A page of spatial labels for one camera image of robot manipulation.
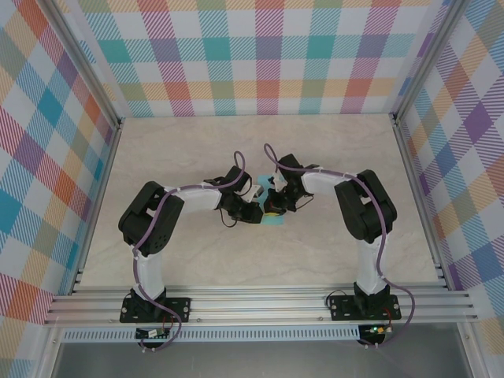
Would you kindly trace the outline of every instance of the beige marble floor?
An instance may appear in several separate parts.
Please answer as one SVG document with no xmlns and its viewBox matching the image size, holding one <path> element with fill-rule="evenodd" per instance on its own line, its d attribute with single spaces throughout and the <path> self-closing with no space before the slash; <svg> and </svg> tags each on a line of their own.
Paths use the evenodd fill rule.
<svg viewBox="0 0 504 378">
<path fill-rule="evenodd" d="M 167 186 L 223 176 L 241 150 L 252 177 L 269 174 L 269 142 L 303 165 L 373 169 L 398 210 L 387 244 L 387 275 L 435 280 L 431 255 L 387 115 L 247 116 L 129 119 L 124 126 L 82 285 L 131 285 L 132 254 L 117 222 L 146 181 Z M 318 195 L 283 226 L 222 225 L 217 211 L 179 219 L 163 251 L 166 284 L 256 285 L 353 282 L 356 246 L 336 196 Z"/>
</svg>

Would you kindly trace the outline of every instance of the purple cable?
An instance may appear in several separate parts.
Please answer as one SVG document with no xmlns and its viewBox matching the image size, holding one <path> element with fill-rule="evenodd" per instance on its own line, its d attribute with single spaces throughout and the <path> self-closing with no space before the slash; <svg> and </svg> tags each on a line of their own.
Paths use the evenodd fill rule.
<svg viewBox="0 0 504 378">
<path fill-rule="evenodd" d="M 213 185 L 208 185 L 208 186 L 207 185 L 186 185 L 186 186 L 178 187 L 176 189 L 172 189 L 171 191 L 166 192 L 166 194 L 163 196 L 163 198 L 159 202 L 159 205 L 157 206 L 156 212 L 154 213 L 154 216 L 152 217 L 152 221 L 149 224 L 149 228 L 147 229 L 147 231 L 145 232 L 143 237 L 139 240 L 139 242 L 133 246 L 133 256 L 134 256 L 134 258 L 133 258 L 133 276 L 135 277 L 135 282 L 138 285 L 140 293 L 142 293 L 143 297 L 147 301 L 149 301 L 150 303 L 155 305 L 157 308 L 162 309 L 166 313 L 169 313 L 170 315 L 174 316 L 177 319 L 177 321 L 179 322 L 179 327 L 177 328 L 175 335 L 173 335 L 173 337 L 170 340 L 165 341 L 158 348 L 149 349 L 145 345 L 143 345 L 143 339 L 140 340 L 140 346 L 142 346 L 143 350 L 150 350 L 152 352 L 155 352 L 157 350 L 162 350 L 162 349 L 165 349 L 166 347 L 168 347 L 171 343 L 173 343 L 173 340 L 175 340 L 176 337 L 180 334 L 180 330 L 182 329 L 182 320 L 180 319 L 180 316 L 178 313 L 174 312 L 173 310 L 169 309 L 168 307 L 164 307 L 163 305 L 157 303 L 143 290 L 143 287 L 140 284 L 139 271 L 138 271 L 138 258 L 139 258 L 139 254 L 140 254 L 139 248 L 145 243 L 145 241 L 149 237 L 150 233 L 154 229 L 154 226 L 159 218 L 160 210 L 162 209 L 163 205 L 166 202 L 166 199 L 170 195 L 176 193 L 177 191 L 185 191 L 187 189 L 199 189 L 202 187 L 204 187 L 205 189 L 211 189 L 214 191 L 218 191 L 219 189 L 223 189 L 225 187 L 230 187 L 231 185 L 234 185 L 235 183 L 237 183 L 239 181 L 239 179 L 242 178 L 243 173 L 245 172 L 245 157 L 243 156 L 243 154 L 241 152 L 235 151 L 235 153 L 233 154 L 233 158 L 235 159 L 236 166 L 238 166 L 238 159 L 236 158 L 237 156 L 240 156 L 242 159 L 242 170 L 240 171 L 238 177 L 236 177 L 232 182 L 226 183 L 224 185 L 217 185 L 217 186 L 213 186 Z"/>
<path fill-rule="evenodd" d="M 365 193 L 368 195 L 369 199 L 371 200 L 371 203 L 373 206 L 375 206 L 376 212 L 378 213 L 378 218 L 380 219 L 380 226 L 381 226 L 381 243 L 380 243 L 380 248 L 378 250 L 378 257 L 376 259 L 376 271 L 380 275 L 381 279 L 388 284 L 391 287 L 394 287 L 398 290 L 404 291 L 405 293 L 408 294 L 408 296 L 411 298 L 411 312 L 409 313 L 408 319 L 406 319 L 406 322 L 404 326 L 399 330 L 399 332 L 393 337 L 392 339 L 385 340 L 381 345 L 384 346 L 386 344 L 390 344 L 393 340 L 397 339 L 399 335 L 401 335 L 407 328 L 408 325 L 410 325 L 411 320 L 413 319 L 413 315 L 415 313 L 415 298 L 413 296 L 413 293 L 406 287 L 397 285 L 396 283 L 392 283 L 389 281 L 385 275 L 384 272 L 381 270 L 380 263 L 381 263 L 381 258 L 382 255 L 384 254 L 384 249 L 385 249 L 385 239 L 387 238 L 387 228 L 385 226 L 385 219 L 384 219 L 384 214 L 382 213 L 380 209 L 380 205 L 378 204 L 378 201 L 376 200 L 375 196 L 372 195 L 372 192 L 366 187 L 365 183 L 363 183 L 360 179 L 358 179 L 355 176 L 352 176 L 349 173 L 341 173 L 337 171 L 330 171 L 328 169 L 307 169 L 307 168 L 291 168 L 287 167 L 286 165 L 282 165 L 278 162 L 278 159 L 276 158 L 275 150 L 269 143 L 265 143 L 264 145 L 264 150 L 266 153 L 266 156 L 268 157 L 269 160 L 271 160 L 273 163 L 275 163 L 277 168 L 282 168 L 286 169 L 287 171 L 294 171 L 294 172 L 321 172 L 321 173 L 326 173 L 328 175 L 332 176 L 338 176 L 338 177 L 346 177 L 349 178 L 356 183 L 359 184 L 360 187 L 365 191 Z"/>
</svg>

